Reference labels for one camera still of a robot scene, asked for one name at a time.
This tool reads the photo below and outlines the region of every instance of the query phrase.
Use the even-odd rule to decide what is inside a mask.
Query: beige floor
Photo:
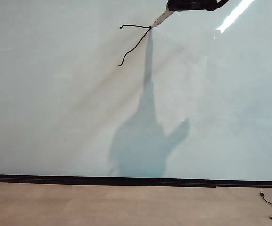
[[[259,192],[0,183],[0,226],[271,226]]]

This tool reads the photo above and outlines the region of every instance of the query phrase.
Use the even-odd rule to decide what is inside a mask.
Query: white wall
[[[167,0],[0,0],[0,174],[272,180],[272,1],[217,30],[246,1],[119,68]]]

